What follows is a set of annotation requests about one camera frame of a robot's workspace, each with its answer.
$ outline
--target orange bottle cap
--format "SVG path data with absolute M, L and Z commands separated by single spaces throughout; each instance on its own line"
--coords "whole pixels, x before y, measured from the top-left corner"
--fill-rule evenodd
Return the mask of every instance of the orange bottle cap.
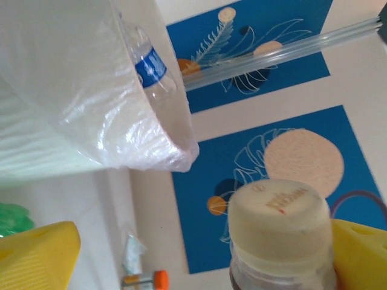
M 155 272 L 154 285 L 155 285 L 155 290 L 168 290 L 169 289 L 168 272 L 165 270 Z

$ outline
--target purple line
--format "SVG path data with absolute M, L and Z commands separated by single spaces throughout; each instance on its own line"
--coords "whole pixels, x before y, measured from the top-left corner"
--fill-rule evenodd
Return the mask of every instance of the purple line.
M 350 198 L 354 198 L 356 196 L 363 196 L 365 198 L 370 198 L 372 199 L 379 207 L 380 209 L 382 210 L 382 213 L 385 217 L 385 220 L 386 220 L 386 225 L 387 225 L 387 206 L 385 205 L 385 203 L 383 202 L 383 200 L 378 197 L 377 195 L 371 193 L 371 192 L 368 192 L 366 190 L 353 190 L 351 192 L 348 192 L 344 195 L 342 195 L 332 206 L 332 209 L 331 209 L 331 217 L 334 218 L 340 205 L 342 205 L 347 199 L 350 199 Z

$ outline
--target blue poster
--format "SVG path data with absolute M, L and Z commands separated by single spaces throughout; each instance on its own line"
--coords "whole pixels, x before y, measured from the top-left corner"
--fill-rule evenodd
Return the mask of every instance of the blue poster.
M 183 75 L 321 32 L 332 0 L 242 0 L 168 26 Z M 192 113 L 329 76 L 321 53 L 187 93 Z
M 311 185 L 333 218 L 387 230 L 387 207 L 337 106 L 203 141 L 191 170 L 173 173 L 190 273 L 229 266 L 228 200 L 269 178 Z

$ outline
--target plastic bottle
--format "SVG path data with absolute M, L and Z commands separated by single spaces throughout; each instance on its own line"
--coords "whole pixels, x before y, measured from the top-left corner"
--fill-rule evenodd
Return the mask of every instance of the plastic bottle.
M 171 96 L 177 88 L 172 74 L 141 27 L 124 20 L 121 25 L 126 47 L 145 94 L 151 104 L 165 102 L 166 97 Z
M 234 290 L 336 290 L 330 211 L 312 187 L 268 179 L 229 201 Z

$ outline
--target bottle cap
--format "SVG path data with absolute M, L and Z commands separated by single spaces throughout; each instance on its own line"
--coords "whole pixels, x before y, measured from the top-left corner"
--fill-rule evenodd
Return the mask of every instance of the bottle cap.
M 168 290 L 169 289 L 169 277 L 168 272 L 165 270 L 156 271 L 154 275 L 155 290 Z
M 314 271 L 332 259 L 328 204 L 301 182 L 268 179 L 241 187 L 229 202 L 229 231 L 238 258 L 267 274 Z

